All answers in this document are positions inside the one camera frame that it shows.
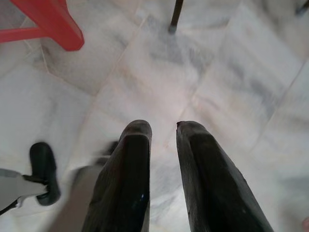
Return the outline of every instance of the black metal leg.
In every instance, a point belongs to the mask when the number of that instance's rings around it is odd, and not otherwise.
[[[149,232],[151,128],[131,122],[98,176],[83,232]]]
[[[296,15],[301,16],[303,15],[309,8],[309,0],[305,2],[304,5],[296,9]]]
[[[174,34],[176,32],[180,12],[182,11],[182,7],[183,7],[183,0],[176,0],[172,22],[170,23],[170,27],[169,27],[169,32],[171,34]]]
[[[197,122],[179,122],[177,150],[192,232],[273,232],[246,180]]]

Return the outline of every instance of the red chair leg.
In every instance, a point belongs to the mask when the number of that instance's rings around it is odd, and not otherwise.
[[[70,16],[65,0],[11,0],[47,36],[67,51],[79,50],[84,37]]]

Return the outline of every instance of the red plastic chair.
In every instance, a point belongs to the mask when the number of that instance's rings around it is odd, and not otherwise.
[[[66,0],[11,0],[11,2],[38,27],[0,30],[0,43],[50,37],[67,51],[79,50],[84,45],[82,31],[70,16]]]

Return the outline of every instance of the marble floor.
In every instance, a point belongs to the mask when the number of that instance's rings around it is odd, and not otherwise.
[[[50,39],[0,44],[0,167],[30,174],[47,141],[63,197],[34,198],[0,217],[0,232],[43,232],[65,203],[72,170],[134,119],[153,129],[151,232],[189,232],[176,122],[202,123],[243,173],[276,232],[309,216],[309,13],[303,0],[68,0],[80,51]],[[0,29],[34,23],[0,1]]]

